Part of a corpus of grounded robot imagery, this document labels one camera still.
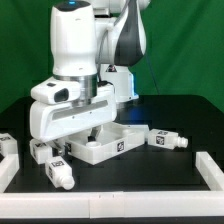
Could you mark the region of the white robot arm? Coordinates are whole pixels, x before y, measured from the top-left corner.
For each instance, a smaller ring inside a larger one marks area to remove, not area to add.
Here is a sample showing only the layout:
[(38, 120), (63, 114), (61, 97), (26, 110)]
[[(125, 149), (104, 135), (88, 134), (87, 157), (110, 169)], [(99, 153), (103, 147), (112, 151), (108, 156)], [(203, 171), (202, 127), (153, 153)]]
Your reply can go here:
[(31, 90), (30, 151), (60, 151), (61, 139), (113, 121), (116, 86), (102, 65), (128, 68), (146, 51), (144, 0), (65, 0), (52, 7), (52, 76)]

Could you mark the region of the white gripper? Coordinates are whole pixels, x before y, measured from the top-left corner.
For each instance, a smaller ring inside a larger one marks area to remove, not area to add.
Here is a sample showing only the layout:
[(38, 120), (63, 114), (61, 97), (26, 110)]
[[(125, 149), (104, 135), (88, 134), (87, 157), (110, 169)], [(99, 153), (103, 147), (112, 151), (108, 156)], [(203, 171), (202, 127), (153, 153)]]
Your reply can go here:
[(97, 96), (83, 107), (72, 102), (47, 105), (35, 101), (30, 108), (30, 132), (42, 142), (54, 140), (55, 153), (64, 156), (66, 147), (58, 138), (92, 128), (88, 141), (95, 141), (101, 131), (99, 125), (114, 121), (116, 116), (114, 86), (106, 85), (99, 87)]

